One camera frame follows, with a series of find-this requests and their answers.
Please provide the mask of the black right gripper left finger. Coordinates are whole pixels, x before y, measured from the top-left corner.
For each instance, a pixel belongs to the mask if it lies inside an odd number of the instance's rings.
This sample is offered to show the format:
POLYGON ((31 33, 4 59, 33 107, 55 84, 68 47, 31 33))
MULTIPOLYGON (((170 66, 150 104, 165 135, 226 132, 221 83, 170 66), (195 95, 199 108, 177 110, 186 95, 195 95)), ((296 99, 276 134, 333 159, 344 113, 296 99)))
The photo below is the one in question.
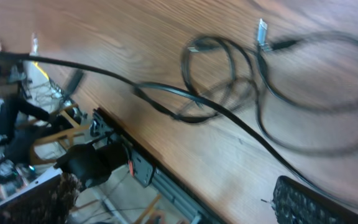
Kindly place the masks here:
POLYGON ((0 224, 65 223, 80 188, 75 175, 60 174, 0 205, 0 224))

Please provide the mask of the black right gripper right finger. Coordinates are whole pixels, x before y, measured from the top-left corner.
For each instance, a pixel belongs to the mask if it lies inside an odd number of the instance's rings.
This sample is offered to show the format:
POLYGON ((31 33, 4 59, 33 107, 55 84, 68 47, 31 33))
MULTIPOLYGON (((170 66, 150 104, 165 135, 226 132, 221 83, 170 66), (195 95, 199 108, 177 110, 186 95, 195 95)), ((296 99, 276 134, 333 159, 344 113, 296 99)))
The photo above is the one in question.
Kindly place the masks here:
POLYGON ((358 214, 284 175, 277 179, 272 208, 279 224, 358 224, 358 214))

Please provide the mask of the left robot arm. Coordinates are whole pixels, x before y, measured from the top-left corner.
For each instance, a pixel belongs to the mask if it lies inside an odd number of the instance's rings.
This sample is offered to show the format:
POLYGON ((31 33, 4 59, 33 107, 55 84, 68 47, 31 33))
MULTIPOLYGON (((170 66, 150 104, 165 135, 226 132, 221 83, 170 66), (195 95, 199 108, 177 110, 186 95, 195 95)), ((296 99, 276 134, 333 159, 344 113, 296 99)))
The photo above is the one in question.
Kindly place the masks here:
POLYGON ((56 111, 49 113, 35 106, 18 95, 7 95, 0 107, 0 135, 5 136, 0 143, 5 145, 4 157, 0 165, 6 161, 13 164, 30 164, 30 150, 40 138, 58 134, 74 127, 69 120, 61 115, 63 105, 75 88, 80 84, 85 73, 75 70, 69 89, 65 91, 56 111))

